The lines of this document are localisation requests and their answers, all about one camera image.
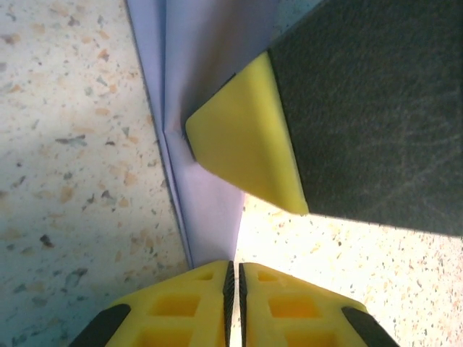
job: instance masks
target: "black sanding pad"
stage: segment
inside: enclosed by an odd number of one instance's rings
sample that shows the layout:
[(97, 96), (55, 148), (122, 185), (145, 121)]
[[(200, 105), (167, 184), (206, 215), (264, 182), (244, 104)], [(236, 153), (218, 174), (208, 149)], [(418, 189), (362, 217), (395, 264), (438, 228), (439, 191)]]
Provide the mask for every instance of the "black sanding pad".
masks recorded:
[(463, 234), (460, 0), (326, 0), (269, 53), (310, 212)]

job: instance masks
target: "rectangular cutout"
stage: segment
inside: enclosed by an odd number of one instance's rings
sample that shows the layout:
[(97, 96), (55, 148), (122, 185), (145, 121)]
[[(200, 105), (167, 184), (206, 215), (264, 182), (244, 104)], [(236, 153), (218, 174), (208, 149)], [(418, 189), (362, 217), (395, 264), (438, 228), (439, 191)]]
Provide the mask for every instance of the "rectangular cutout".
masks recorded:
[(172, 294), (160, 296), (149, 314), (153, 316), (193, 317), (200, 299), (198, 295)]
[(288, 347), (338, 347), (334, 333), (314, 333), (307, 331), (290, 331), (284, 334)]
[(202, 273), (196, 279), (197, 280), (212, 280), (213, 273)]
[(268, 300), (272, 316), (275, 318), (317, 318), (320, 311), (308, 295), (285, 294)]
[(258, 271), (258, 280), (260, 282), (273, 282), (278, 280), (278, 278), (270, 273), (267, 273), (266, 271)]
[(134, 347), (188, 347), (192, 335), (191, 330), (147, 328), (138, 336)]

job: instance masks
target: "yellow plastic block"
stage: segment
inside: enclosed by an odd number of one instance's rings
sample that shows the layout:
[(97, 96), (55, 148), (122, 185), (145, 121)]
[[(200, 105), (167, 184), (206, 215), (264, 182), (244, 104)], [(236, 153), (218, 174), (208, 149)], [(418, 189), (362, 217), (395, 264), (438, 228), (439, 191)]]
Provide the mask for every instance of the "yellow plastic block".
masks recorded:
[(197, 161), (292, 213), (308, 213), (270, 59), (259, 55), (187, 121)]
[(144, 288), (113, 303), (131, 311), (108, 347), (222, 347), (229, 262), (218, 261)]
[(366, 346), (341, 311), (366, 312), (358, 301), (259, 264), (244, 269), (249, 347)]

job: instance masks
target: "black rubber edge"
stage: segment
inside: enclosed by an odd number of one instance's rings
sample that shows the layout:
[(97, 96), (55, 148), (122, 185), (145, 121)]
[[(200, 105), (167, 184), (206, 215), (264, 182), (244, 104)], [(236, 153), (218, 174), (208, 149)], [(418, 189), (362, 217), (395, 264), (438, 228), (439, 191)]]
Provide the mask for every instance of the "black rubber edge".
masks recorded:
[(69, 347), (106, 346), (129, 312), (130, 306), (127, 304), (116, 305), (101, 311), (71, 342)]
[(368, 347), (398, 347), (394, 339), (373, 316), (354, 307), (343, 307), (342, 313)]
[(225, 346), (229, 347), (234, 303), (234, 266), (231, 260), (226, 268), (225, 283), (222, 293), (224, 295)]
[(246, 327), (247, 327), (247, 285), (245, 265), (239, 264), (239, 315), (241, 317), (241, 346), (246, 346)]

